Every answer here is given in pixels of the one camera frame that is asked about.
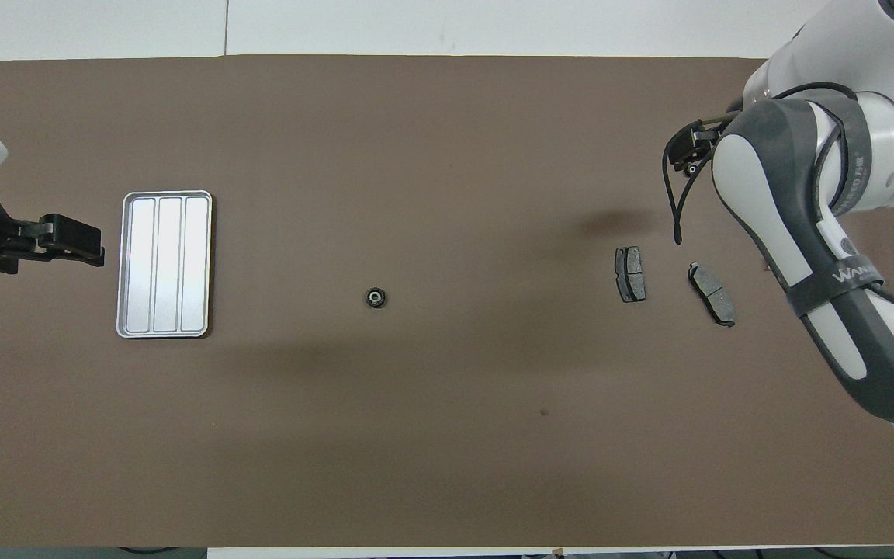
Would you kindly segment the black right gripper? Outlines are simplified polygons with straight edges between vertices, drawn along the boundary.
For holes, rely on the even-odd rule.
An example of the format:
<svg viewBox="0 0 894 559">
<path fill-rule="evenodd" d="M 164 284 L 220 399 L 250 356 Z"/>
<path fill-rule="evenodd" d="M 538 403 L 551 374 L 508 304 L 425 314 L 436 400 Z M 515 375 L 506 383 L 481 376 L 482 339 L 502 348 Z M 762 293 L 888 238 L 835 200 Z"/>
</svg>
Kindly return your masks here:
<svg viewBox="0 0 894 559">
<path fill-rule="evenodd" d="M 699 173 L 710 159 L 710 149 L 719 141 L 725 131 L 727 123 L 693 123 L 691 125 L 691 145 L 673 144 L 670 146 L 670 165 L 674 172 L 685 175 L 691 174 L 691 149 L 692 176 Z"/>
</svg>

